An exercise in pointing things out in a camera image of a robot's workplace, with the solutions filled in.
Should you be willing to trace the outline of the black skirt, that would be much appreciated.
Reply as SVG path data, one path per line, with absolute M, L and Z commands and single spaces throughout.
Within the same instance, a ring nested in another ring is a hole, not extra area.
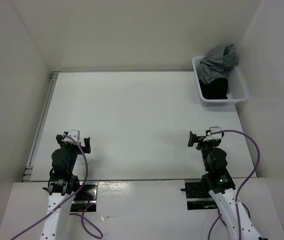
M 199 80 L 202 95 L 208 100 L 224 100 L 227 99 L 228 80 L 226 78 L 217 78 L 209 84 Z

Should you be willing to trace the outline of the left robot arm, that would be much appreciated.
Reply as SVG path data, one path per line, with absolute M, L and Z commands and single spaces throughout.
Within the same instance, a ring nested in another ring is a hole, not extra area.
M 80 131 L 69 130 L 57 135 L 60 146 L 52 155 L 52 169 L 48 181 L 48 217 L 40 236 L 41 240 L 62 240 L 67 227 L 72 201 L 81 195 L 81 185 L 73 169 L 78 155 L 91 152 L 90 137 L 81 146 Z

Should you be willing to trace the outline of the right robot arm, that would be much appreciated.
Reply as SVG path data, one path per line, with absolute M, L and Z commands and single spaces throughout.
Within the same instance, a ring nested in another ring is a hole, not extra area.
M 252 172 L 236 187 L 227 170 L 227 153 L 219 148 L 225 133 L 237 133 L 249 139 L 256 148 L 257 161 Z M 206 134 L 198 136 L 192 132 L 189 135 L 188 147 L 197 144 L 196 149 L 201 152 L 204 168 L 207 172 L 201 178 L 201 192 L 207 197 L 212 197 L 217 209 L 218 217 L 210 227 L 207 239 L 210 239 L 212 230 L 218 220 L 223 220 L 228 228 L 232 240 L 263 240 L 258 232 L 249 211 L 239 198 L 239 193 L 246 182 L 255 174 L 260 163 L 260 149 L 257 143 L 247 134 L 237 130 L 222 130 L 220 127 L 210 127 Z

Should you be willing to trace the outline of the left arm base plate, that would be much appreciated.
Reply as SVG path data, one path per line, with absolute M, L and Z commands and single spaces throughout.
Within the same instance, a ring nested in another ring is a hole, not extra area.
M 70 208 L 71 213 L 96 212 L 98 182 L 85 183 L 82 190 L 75 196 Z

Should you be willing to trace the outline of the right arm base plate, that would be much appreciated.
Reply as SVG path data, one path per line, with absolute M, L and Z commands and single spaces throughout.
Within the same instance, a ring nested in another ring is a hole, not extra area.
M 187 210 L 211 210 L 218 208 L 199 179 L 186 179 L 184 180 L 184 185 L 180 191 L 186 195 Z

